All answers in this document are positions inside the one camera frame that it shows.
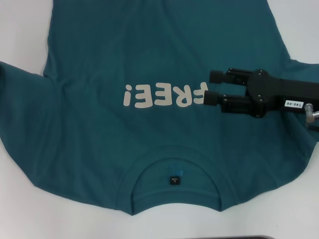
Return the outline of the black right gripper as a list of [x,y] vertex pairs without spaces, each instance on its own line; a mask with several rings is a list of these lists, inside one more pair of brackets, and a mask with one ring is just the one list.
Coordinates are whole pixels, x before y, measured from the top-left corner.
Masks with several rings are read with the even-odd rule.
[[313,82],[276,78],[267,72],[229,68],[211,71],[209,82],[247,85],[246,95],[223,95],[204,92],[204,105],[220,105],[223,113],[245,114],[262,118],[269,111],[305,114],[307,119],[319,118],[319,85]]

